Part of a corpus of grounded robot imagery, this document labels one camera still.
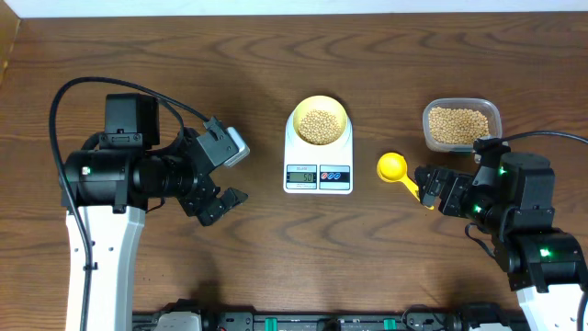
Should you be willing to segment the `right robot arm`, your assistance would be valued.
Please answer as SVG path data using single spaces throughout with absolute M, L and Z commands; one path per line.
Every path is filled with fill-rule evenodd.
M 530 329 L 586 329 L 587 265 L 579 242 L 553 225 L 547 158 L 501 146 L 481 153 L 475 174 L 425 165 L 414 176 L 424 206 L 490 236 L 485 251 L 507 275 Z

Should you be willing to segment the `yellow measuring scoop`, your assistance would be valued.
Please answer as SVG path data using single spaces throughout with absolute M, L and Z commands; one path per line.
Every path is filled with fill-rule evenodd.
M 408 176 L 408 166 L 403 155 L 385 153 L 377 162 L 376 172 L 379 178 L 387 183 L 402 183 L 418 200 L 419 187 Z

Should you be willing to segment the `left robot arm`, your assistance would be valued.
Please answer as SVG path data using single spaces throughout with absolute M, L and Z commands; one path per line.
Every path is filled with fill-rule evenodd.
M 161 148 L 163 105 L 142 94 L 107 96 L 104 131 L 65 162 L 69 330 L 131 329 L 134 267 L 149 200 L 175 198 L 187 216 L 210 226 L 248 198 L 235 188 L 222 190 L 210 176 L 249 154 L 239 132 L 211 118 L 204 133 L 181 127 Z

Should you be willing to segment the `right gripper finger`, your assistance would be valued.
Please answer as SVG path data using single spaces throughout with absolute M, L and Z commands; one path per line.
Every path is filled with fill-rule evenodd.
M 442 182 L 433 182 L 429 184 L 420 184 L 420 202 L 427 208 L 434 206 L 435 199 L 441 195 L 445 185 L 450 182 L 455 175 L 453 170 L 444 169 L 444 180 Z
M 414 171 L 414 178 L 417 184 L 429 184 L 442 182 L 444 180 L 444 168 L 435 165 L 418 166 Z

